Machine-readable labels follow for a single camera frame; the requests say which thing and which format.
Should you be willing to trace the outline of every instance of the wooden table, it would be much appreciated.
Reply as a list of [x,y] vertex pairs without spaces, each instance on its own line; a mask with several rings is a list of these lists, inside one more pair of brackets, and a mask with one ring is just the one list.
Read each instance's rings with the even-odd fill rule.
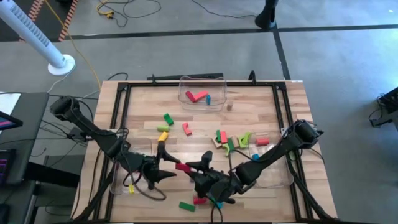
[[[116,87],[118,82],[104,82],[95,114],[95,124],[100,128],[109,128],[113,111]],[[302,82],[286,82],[287,93],[290,100],[293,119],[306,119],[312,121],[310,107]],[[226,104],[218,113],[203,111],[183,110],[177,99],[178,87],[134,87],[130,98],[126,127],[130,130],[131,138],[149,138],[152,142],[152,151],[157,146],[160,133],[156,126],[166,124],[163,115],[168,113],[174,119],[169,138],[166,141],[168,152],[179,158],[182,162],[199,161],[201,155],[207,150],[213,151],[211,166],[215,169],[228,170],[227,158],[222,149],[215,149],[211,138],[216,130],[225,130],[227,135],[242,135],[246,131],[266,133],[271,142],[276,143],[280,138],[280,131],[275,115],[275,104],[271,88],[267,87],[228,87],[228,100],[233,100],[232,111],[226,110]],[[279,96],[282,111],[282,97]],[[119,107],[119,116],[123,104]],[[192,136],[186,136],[182,123],[188,122]],[[93,178],[93,168],[98,153],[98,145],[90,142],[87,147],[83,170],[81,172],[81,196],[76,215],[80,214],[88,203]],[[320,152],[318,144],[314,147]],[[95,194],[100,179],[103,154],[96,167],[94,182]],[[232,154],[233,166],[246,161],[237,153]],[[331,196],[328,178],[322,160],[313,152],[304,151],[302,155],[303,168],[307,179],[309,191],[318,203],[331,216],[336,217],[335,206]],[[209,204],[199,205],[194,213],[178,207],[180,201],[192,203],[194,184],[183,172],[174,169],[171,162],[161,162],[160,168],[176,172],[177,176],[164,179],[157,187],[167,195],[166,201],[155,202],[143,197],[141,194],[115,195],[112,222],[209,222]],[[298,191],[300,210],[305,217],[302,195]],[[253,187],[244,195],[234,195],[236,204],[224,203],[222,208],[225,222],[270,222],[270,221],[295,221],[292,199],[288,186],[265,189]],[[103,197],[100,218],[104,217],[108,192]],[[215,220],[219,214],[215,211]]]

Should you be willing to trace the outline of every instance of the clear plastic container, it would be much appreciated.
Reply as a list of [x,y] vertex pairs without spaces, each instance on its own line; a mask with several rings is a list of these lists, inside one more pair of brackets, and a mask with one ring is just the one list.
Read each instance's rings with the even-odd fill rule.
[[[267,135],[263,133],[252,133],[250,135],[248,142],[250,157],[252,157],[253,154],[262,156],[272,149],[275,146],[274,144],[277,144],[276,142],[270,142],[267,146],[256,146],[257,138],[267,138]],[[287,168],[286,157],[284,156],[261,172],[256,185],[262,188],[283,187],[292,184],[293,180],[293,176]]]
[[[194,103],[185,94],[190,91],[195,95],[203,90],[207,90],[211,97],[210,105],[207,105],[206,98]],[[180,79],[178,100],[181,102],[182,108],[186,110],[220,111],[226,102],[226,80],[223,77],[206,79],[183,76]]]
[[[129,143],[131,143],[129,152],[137,152],[145,154],[147,156],[154,156],[152,151],[152,141],[149,138],[128,138],[127,140],[129,141]],[[132,176],[134,180],[137,180],[139,173],[133,173]],[[111,185],[111,192],[115,195],[130,194],[128,185],[131,183],[132,181],[130,175],[128,175],[127,171],[124,170],[118,162],[116,162],[114,167],[114,177]],[[147,182],[142,177],[141,180],[137,183],[137,186],[145,192],[151,192],[151,190],[148,189]]]

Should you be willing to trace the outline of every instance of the red block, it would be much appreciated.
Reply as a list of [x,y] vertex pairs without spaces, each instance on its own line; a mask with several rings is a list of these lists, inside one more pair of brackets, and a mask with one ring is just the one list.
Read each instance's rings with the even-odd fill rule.
[[193,204],[200,205],[207,202],[207,198],[199,198],[197,196],[193,196]]
[[195,97],[193,97],[193,94],[190,91],[186,91],[185,94],[192,101],[192,103],[195,102]]
[[269,139],[267,138],[256,139],[256,146],[266,146],[268,144],[269,144]]
[[196,95],[193,96],[193,97],[194,97],[195,102],[196,102],[196,101],[198,101],[198,100],[200,100],[200,99],[206,97],[208,94],[209,94],[209,93],[208,93],[206,90],[203,90],[203,91],[199,92],[198,94],[196,94]]
[[180,171],[184,171],[184,172],[191,172],[191,167],[189,167],[186,164],[175,164],[175,169],[180,170]]
[[192,131],[188,129],[188,123],[183,123],[183,124],[182,124],[182,128],[184,129],[185,134],[186,134],[187,136],[192,134]]
[[227,138],[226,138],[226,133],[225,131],[221,132],[221,143],[222,144],[226,144],[228,142]]

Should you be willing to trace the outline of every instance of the computer screen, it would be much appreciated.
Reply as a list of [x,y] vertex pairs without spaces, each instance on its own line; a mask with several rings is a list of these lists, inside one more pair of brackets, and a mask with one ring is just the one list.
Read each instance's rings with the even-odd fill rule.
[[0,131],[22,126],[23,122],[0,111]]

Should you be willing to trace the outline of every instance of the gray floor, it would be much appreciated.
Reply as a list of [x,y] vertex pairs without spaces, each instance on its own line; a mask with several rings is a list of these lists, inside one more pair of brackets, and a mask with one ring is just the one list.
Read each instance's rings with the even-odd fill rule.
[[[264,0],[197,0],[220,14],[258,14]],[[256,28],[253,17],[232,19],[207,14],[184,0],[159,0],[153,16],[130,19],[125,28],[99,17],[96,1],[80,1],[70,31],[73,35],[176,30]],[[137,0],[131,14],[149,12],[152,2]],[[277,8],[279,27],[398,24],[398,2],[390,0],[284,0]],[[281,33],[292,79],[304,80],[312,114],[325,131],[320,144],[338,216],[354,222],[398,223],[398,138],[392,125],[371,128],[375,98],[398,86],[398,30]],[[228,79],[283,79],[272,34],[194,35],[79,40],[79,49],[100,79],[128,72],[129,79],[155,75],[223,72]],[[93,75],[69,41],[55,44],[75,57],[76,70],[53,94],[83,96],[98,89]],[[47,63],[27,45],[0,43],[0,91],[47,91],[57,80]],[[94,110],[95,101],[87,100]],[[45,119],[56,121],[49,113]],[[33,154],[63,155],[72,142],[37,141]],[[84,154],[84,147],[71,154]],[[42,162],[44,157],[32,158]],[[40,211],[36,223],[54,218]]]

